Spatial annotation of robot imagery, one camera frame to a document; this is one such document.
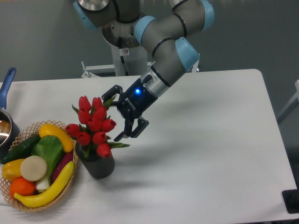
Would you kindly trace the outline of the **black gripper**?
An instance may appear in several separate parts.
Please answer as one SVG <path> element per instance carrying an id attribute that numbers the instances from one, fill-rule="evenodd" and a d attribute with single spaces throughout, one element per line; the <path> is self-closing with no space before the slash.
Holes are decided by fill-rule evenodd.
<path id="1" fill-rule="evenodd" d="M 119 142 L 123 138 L 137 138 L 144 131 L 149 122 L 139 117 L 158 97 L 154 96 L 139 78 L 124 93 L 121 86 L 115 85 L 104 93 L 101 99 L 106 109 L 116 106 L 125 119 L 124 130 L 114 138 L 115 142 Z M 133 130 L 134 119 L 137 119 L 137 127 Z"/>

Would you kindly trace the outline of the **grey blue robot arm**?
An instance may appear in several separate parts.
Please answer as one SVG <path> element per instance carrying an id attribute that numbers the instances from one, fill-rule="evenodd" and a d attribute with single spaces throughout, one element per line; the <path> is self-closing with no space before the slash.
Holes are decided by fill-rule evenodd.
<path id="1" fill-rule="evenodd" d="M 154 63 L 126 90 L 115 85 L 102 95 L 104 102 L 118 94 L 112 103 L 125 120 L 124 130 L 115 138 L 136 138 L 148 125 L 142 117 L 185 73 L 195 70 L 199 53 L 187 36 L 210 27 L 214 9 L 207 0 L 171 0 L 172 14 L 162 20 L 143 16 L 138 0 L 76 0 L 73 6 L 88 29 L 102 28 L 107 42 L 117 47 L 121 64 L 124 52 L 142 47 Z"/>

